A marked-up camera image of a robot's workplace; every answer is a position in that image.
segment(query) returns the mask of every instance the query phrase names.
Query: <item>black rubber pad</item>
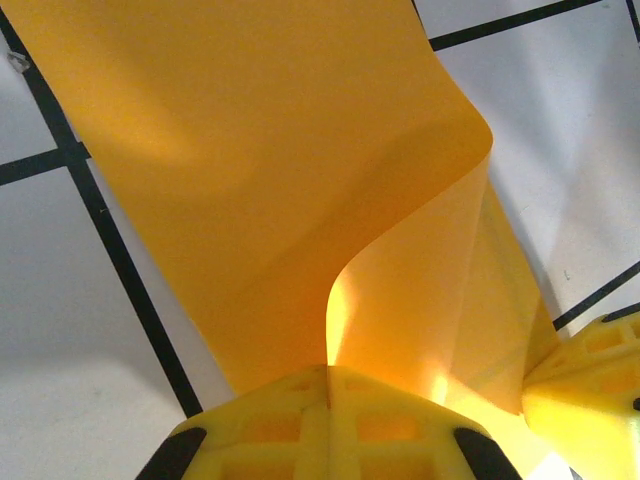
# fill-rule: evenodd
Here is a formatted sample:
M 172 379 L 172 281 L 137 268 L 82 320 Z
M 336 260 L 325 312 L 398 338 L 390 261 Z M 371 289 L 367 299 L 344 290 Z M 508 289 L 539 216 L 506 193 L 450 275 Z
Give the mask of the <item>black rubber pad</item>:
M 456 428 L 453 436 L 477 480 L 522 480 L 490 438 L 470 428 Z
M 167 438 L 136 480 L 180 480 L 206 436 L 205 429 L 194 427 Z

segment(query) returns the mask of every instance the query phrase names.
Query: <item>yellow plastic sheet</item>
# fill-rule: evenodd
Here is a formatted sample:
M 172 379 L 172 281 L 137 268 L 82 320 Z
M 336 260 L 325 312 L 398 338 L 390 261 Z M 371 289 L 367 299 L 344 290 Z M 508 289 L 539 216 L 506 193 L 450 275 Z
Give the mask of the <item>yellow plastic sheet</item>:
M 411 2 L 3 9 L 238 392 L 348 365 L 535 464 L 519 389 L 555 334 Z

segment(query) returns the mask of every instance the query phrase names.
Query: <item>yellow 3d printed part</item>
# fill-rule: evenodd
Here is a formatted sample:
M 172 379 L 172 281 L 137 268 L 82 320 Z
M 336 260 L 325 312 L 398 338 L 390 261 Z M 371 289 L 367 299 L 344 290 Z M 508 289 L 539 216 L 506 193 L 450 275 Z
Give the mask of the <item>yellow 3d printed part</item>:
M 526 379 L 531 429 L 589 480 L 640 479 L 640 304 L 605 315 Z
M 138 480 L 516 480 L 482 427 L 342 367 L 181 424 Z

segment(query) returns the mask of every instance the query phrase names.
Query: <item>white floor tile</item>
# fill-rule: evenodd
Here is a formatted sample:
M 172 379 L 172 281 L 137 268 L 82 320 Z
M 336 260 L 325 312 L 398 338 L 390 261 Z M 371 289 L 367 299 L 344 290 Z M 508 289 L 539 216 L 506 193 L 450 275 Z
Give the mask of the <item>white floor tile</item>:
M 554 0 L 415 0 L 429 38 L 542 7 Z
M 554 316 L 640 259 L 640 51 L 608 0 L 440 52 Z
M 113 220 L 203 408 L 213 408 L 231 400 L 234 397 L 231 388 L 204 340 L 187 317 L 126 214 L 118 205 L 104 177 L 93 162 L 90 162 L 90 166 Z
M 0 478 L 134 478 L 184 416 L 66 169 L 0 232 Z
M 9 61 L 0 34 L 0 165 L 56 148 L 29 88 Z

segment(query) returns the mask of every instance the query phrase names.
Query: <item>yellow robot part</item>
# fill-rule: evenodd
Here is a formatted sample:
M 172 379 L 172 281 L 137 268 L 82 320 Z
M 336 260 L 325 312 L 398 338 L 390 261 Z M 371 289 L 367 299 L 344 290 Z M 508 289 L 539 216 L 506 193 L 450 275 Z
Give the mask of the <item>yellow robot part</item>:
M 590 480 L 640 479 L 639 310 L 597 318 L 526 379 L 530 428 Z
M 475 422 L 326 366 L 184 422 L 138 480 L 160 474 L 166 480 L 520 478 Z

